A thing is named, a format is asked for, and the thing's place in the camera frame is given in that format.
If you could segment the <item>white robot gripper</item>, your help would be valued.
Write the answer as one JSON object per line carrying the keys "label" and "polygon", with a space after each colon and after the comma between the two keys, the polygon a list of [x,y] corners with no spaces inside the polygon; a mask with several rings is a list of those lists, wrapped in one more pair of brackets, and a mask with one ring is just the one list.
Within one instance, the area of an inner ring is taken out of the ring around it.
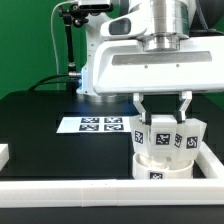
{"label": "white robot gripper", "polygon": [[224,36],[194,37],[181,41],[177,51],[154,52],[145,52],[137,40],[106,41],[95,54],[93,88],[99,95],[134,93],[133,104],[146,125],[151,113],[142,105],[143,94],[181,92],[174,112],[181,124],[192,92],[224,90]]}

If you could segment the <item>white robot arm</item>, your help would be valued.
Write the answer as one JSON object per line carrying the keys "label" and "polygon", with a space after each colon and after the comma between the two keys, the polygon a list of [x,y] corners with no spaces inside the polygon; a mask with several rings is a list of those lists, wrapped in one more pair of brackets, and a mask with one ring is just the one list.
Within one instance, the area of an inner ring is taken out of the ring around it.
{"label": "white robot arm", "polygon": [[190,35],[198,0],[129,0],[116,19],[113,0],[78,0],[87,19],[87,63],[81,92],[91,97],[131,94],[143,123],[152,115],[141,105],[147,94],[181,95],[179,122],[194,92],[224,91],[224,35]]}

